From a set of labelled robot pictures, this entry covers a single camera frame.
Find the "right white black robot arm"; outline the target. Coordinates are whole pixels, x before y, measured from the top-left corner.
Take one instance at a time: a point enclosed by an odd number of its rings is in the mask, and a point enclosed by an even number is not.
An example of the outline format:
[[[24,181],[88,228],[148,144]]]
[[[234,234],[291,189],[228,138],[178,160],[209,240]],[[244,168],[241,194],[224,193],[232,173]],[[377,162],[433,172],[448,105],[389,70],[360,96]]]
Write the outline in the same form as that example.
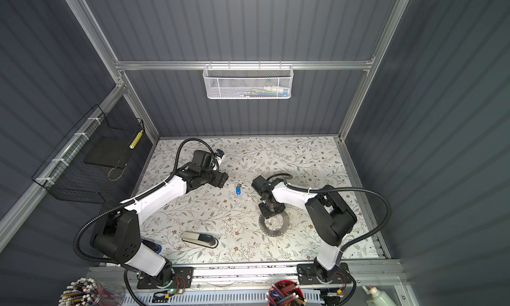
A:
[[[264,234],[277,237],[285,233],[290,224],[286,205],[302,209],[321,239],[315,259],[317,270],[326,274],[340,265],[344,252],[341,243],[357,223],[357,216],[333,187],[327,185],[313,191],[275,176],[258,176],[252,181],[252,188],[261,197],[259,225]]]

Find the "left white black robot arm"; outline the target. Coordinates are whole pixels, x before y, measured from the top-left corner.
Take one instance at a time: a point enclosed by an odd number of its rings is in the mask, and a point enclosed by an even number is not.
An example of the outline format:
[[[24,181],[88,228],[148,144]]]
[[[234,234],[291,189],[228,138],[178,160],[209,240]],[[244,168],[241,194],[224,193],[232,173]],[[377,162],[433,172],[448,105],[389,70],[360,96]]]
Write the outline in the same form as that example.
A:
[[[140,228],[152,214],[171,201],[202,187],[222,188],[228,175],[219,171],[224,152],[197,150],[190,162],[174,169],[158,185],[122,203],[126,206],[95,222],[91,247],[109,257],[112,263],[141,271],[161,281],[171,277],[171,262],[142,242]]]

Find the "grey black stapler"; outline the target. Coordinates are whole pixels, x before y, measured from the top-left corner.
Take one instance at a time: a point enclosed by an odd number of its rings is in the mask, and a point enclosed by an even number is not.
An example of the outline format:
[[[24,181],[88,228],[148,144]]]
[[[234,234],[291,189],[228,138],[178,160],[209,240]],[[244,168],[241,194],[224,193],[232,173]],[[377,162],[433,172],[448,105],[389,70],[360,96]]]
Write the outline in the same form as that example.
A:
[[[200,232],[183,232],[181,234],[183,242],[195,244],[205,248],[216,248],[219,245],[219,240],[213,235],[200,233]]]

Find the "red pencil cup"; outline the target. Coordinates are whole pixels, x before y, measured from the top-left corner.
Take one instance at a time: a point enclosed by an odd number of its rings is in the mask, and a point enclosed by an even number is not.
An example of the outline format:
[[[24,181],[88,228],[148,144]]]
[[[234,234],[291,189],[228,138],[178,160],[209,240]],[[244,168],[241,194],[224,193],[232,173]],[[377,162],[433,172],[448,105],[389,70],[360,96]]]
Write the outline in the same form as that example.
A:
[[[306,298],[297,282],[283,279],[271,285],[266,303],[268,306],[304,306]]]

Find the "yellow marker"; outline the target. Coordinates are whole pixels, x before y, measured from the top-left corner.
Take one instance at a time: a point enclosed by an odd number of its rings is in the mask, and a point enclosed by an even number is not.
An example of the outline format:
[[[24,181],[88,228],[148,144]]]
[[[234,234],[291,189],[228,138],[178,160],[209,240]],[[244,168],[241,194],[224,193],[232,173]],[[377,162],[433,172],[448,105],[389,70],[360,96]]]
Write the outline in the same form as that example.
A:
[[[131,141],[129,148],[134,149],[138,145],[138,142],[141,140],[142,136],[143,136],[143,130],[140,130],[136,134],[136,136],[133,138],[133,140]]]

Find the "black foam pad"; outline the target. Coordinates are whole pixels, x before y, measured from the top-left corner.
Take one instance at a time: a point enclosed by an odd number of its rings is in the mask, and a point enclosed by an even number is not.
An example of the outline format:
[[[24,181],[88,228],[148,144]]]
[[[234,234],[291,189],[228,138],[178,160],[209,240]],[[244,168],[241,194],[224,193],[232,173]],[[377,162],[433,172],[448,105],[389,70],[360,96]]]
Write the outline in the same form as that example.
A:
[[[129,148],[130,142],[120,137],[101,137],[86,154],[83,162],[110,169],[124,169],[134,149]]]

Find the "white glue bottle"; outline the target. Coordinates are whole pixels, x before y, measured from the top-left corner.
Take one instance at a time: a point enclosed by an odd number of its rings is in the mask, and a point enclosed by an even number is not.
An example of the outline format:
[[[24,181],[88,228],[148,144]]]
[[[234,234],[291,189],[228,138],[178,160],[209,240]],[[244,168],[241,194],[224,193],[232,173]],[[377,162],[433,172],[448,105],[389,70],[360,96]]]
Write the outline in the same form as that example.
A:
[[[367,306],[397,306],[385,291],[379,290],[375,286],[363,286],[362,288],[369,296],[365,302]]]

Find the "clear pencil jar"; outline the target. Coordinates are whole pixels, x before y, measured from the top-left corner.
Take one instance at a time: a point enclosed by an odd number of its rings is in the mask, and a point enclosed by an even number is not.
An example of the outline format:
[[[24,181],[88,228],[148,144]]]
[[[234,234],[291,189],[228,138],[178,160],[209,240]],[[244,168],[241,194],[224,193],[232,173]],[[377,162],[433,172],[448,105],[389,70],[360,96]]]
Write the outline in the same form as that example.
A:
[[[113,306],[122,305],[125,293],[92,278],[79,278],[62,292],[59,306]]]

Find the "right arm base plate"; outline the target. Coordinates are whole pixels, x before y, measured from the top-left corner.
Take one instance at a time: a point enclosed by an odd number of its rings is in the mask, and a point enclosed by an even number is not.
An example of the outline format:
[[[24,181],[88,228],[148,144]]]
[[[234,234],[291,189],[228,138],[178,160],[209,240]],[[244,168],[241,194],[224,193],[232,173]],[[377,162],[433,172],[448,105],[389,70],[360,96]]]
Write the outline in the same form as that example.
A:
[[[347,275],[349,267],[345,262],[326,270],[318,263],[298,264],[296,267],[301,285],[350,284],[353,280]]]

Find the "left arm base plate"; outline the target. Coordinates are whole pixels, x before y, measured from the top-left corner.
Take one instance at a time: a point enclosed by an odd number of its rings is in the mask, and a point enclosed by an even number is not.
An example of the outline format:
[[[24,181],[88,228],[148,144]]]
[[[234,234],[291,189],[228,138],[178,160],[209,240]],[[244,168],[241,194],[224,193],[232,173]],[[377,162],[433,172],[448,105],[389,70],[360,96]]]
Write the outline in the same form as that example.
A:
[[[191,287],[194,270],[193,267],[165,268],[157,276],[150,276],[142,272],[138,276],[136,287],[139,290],[184,290]]]

